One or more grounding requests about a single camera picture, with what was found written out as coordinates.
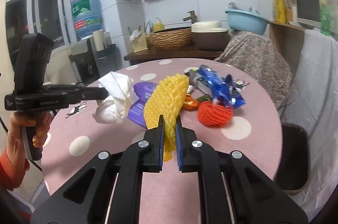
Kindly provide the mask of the white tissue paper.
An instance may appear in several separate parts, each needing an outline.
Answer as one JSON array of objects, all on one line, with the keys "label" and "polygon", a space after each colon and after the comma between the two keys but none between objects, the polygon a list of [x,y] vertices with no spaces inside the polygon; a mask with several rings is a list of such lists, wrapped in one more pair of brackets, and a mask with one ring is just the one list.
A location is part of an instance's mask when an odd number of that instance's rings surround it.
[{"label": "white tissue paper", "polygon": [[92,115],[97,123],[121,124],[132,104],[134,80],[118,72],[109,72],[98,80],[98,86],[108,92],[104,100],[97,100],[96,112]]}]

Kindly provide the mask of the purple tissue plastic bag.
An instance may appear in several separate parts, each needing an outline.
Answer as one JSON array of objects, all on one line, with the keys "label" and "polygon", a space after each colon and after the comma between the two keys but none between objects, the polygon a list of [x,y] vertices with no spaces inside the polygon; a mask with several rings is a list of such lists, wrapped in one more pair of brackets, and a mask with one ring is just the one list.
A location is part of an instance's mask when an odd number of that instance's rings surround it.
[{"label": "purple tissue plastic bag", "polygon": [[144,120],[144,106],[156,89],[156,86],[157,84],[154,82],[138,82],[133,86],[137,100],[132,103],[127,118],[144,128],[147,127]]}]

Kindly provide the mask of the yellow foam fruit net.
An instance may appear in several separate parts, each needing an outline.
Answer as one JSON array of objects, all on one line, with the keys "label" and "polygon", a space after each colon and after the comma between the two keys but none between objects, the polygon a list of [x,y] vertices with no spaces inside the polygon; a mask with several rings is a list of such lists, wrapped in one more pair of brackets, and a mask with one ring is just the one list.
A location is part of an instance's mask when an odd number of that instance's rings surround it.
[{"label": "yellow foam fruit net", "polygon": [[164,119],[163,160],[172,159],[176,145],[176,119],[186,97],[189,79],[184,74],[166,76],[153,91],[144,106],[144,120],[148,129],[158,126],[160,116]]}]

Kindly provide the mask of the pink polka dot tablecloth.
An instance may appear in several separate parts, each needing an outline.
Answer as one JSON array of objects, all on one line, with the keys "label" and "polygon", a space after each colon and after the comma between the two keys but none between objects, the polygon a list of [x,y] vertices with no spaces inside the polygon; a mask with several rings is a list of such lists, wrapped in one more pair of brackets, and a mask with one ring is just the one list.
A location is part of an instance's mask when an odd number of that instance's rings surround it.
[{"label": "pink polka dot tablecloth", "polygon": [[[207,127],[200,123],[197,110],[183,108],[183,92],[187,81],[171,82],[146,107],[147,127],[158,124],[160,116],[166,123],[165,144],[174,146],[174,123],[195,131],[199,140],[222,152],[239,150],[269,178],[274,178],[281,160],[282,132],[277,109],[264,88],[248,73],[231,64],[202,59],[170,59],[152,61],[121,70],[135,83],[160,83],[168,77],[181,76],[189,68],[206,65],[219,76],[231,75],[242,84],[245,104],[234,110],[225,127]],[[124,119],[122,123],[100,124],[93,114],[95,101],[88,101],[79,113],[72,109],[59,111],[52,121],[49,138],[43,148],[42,169],[50,194],[101,151],[112,154],[124,151],[143,138],[145,128]],[[200,205],[198,178],[195,173],[183,174],[178,169],[176,151],[164,153],[160,173],[146,173],[142,181],[140,223],[199,223]]]}]

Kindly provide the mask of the paper towel roll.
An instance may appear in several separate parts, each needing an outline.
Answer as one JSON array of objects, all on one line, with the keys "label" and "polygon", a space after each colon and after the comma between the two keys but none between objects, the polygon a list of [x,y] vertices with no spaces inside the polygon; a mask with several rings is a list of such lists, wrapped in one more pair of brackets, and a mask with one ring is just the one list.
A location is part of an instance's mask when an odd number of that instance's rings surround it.
[{"label": "paper towel roll", "polygon": [[102,51],[105,49],[105,37],[104,30],[97,30],[93,32],[93,40],[96,47],[96,51]]}]

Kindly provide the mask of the beige tissue holder basket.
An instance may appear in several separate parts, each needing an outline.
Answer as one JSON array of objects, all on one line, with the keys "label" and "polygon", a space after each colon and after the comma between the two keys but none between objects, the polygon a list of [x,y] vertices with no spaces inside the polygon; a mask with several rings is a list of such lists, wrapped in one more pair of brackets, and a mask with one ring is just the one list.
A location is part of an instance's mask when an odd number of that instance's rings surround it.
[{"label": "beige tissue holder basket", "polygon": [[135,30],[129,37],[133,52],[139,52],[148,49],[146,34],[143,30]]}]

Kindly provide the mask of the red foam fruit net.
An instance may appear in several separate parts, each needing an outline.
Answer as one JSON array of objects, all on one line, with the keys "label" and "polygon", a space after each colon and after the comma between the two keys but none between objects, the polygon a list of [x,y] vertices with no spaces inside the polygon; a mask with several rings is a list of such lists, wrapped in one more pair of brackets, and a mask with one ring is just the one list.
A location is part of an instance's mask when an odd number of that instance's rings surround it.
[{"label": "red foam fruit net", "polygon": [[203,101],[198,107],[198,121],[208,127],[224,127],[234,116],[232,107]]}]

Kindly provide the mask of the wooden counter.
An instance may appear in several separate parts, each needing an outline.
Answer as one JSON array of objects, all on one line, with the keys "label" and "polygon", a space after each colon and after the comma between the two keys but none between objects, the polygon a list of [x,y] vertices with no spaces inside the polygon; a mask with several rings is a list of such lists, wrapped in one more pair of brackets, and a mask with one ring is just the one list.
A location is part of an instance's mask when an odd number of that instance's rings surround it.
[{"label": "wooden counter", "polygon": [[164,50],[151,46],[146,50],[132,52],[124,56],[125,61],[129,61],[131,65],[149,62],[153,60],[165,60],[176,58],[197,58],[213,60],[220,56],[223,50],[206,51],[200,50],[196,45],[184,47],[182,49]]}]

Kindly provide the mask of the window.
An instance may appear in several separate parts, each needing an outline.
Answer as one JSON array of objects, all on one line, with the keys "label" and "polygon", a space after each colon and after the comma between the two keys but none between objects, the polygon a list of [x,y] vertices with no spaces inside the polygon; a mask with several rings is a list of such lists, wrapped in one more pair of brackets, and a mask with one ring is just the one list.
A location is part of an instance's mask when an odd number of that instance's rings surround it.
[{"label": "window", "polygon": [[40,33],[54,42],[54,49],[72,45],[77,41],[72,0],[6,0],[7,48],[14,67],[22,38],[26,34]]}]

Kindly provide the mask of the yellow soap bottle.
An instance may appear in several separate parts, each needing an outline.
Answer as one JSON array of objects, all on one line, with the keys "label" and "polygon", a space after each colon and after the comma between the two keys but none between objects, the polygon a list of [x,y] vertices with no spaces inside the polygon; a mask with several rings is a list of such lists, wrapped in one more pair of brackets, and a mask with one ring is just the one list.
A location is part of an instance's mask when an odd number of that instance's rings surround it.
[{"label": "yellow soap bottle", "polygon": [[156,18],[156,23],[153,25],[153,32],[164,30],[164,24],[159,18]]}]

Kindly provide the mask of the woven wicker sink basin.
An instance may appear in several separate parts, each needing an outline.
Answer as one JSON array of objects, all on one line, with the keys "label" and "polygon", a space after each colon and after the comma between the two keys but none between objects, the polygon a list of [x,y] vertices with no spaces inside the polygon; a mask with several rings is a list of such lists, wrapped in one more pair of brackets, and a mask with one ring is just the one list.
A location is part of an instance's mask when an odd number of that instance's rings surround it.
[{"label": "woven wicker sink basin", "polygon": [[165,29],[150,33],[150,42],[157,49],[176,50],[192,44],[191,27]]}]

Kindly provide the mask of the bronze faucet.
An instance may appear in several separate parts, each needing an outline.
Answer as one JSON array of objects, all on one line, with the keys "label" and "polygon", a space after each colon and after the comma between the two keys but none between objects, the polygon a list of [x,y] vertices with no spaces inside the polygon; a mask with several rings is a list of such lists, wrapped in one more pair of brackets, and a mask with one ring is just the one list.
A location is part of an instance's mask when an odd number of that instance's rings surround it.
[{"label": "bronze faucet", "polygon": [[183,18],[183,21],[186,22],[188,20],[191,21],[192,24],[196,23],[198,21],[198,17],[195,14],[194,10],[188,11],[188,16]]}]

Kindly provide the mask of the light blue plastic basin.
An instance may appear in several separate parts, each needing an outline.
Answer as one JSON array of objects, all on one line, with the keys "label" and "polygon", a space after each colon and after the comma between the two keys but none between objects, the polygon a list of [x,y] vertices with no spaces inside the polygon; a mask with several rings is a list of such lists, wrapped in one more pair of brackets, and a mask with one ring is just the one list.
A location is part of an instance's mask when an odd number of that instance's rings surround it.
[{"label": "light blue plastic basin", "polygon": [[267,25],[270,23],[269,19],[254,12],[226,9],[225,13],[227,14],[229,27],[236,31],[263,35]]}]

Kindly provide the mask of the green soda bottle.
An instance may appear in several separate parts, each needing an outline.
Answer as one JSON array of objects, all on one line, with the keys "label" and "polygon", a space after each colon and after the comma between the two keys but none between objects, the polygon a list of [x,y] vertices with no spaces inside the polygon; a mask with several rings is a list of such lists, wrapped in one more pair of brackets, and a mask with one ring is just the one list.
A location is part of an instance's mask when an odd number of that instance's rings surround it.
[{"label": "green soda bottle", "polygon": [[321,33],[325,36],[331,36],[331,13],[327,4],[322,1],[320,9]]}]

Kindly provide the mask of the white microwave oven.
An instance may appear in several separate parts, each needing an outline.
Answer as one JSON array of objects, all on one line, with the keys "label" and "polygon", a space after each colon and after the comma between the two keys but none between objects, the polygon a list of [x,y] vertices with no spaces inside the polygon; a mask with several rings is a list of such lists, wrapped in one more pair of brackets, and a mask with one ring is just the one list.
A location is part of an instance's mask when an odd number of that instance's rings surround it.
[{"label": "white microwave oven", "polygon": [[321,27],[321,7],[330,18],[330,31],[337,34],[337,0],[296,0],[297,23]]}]

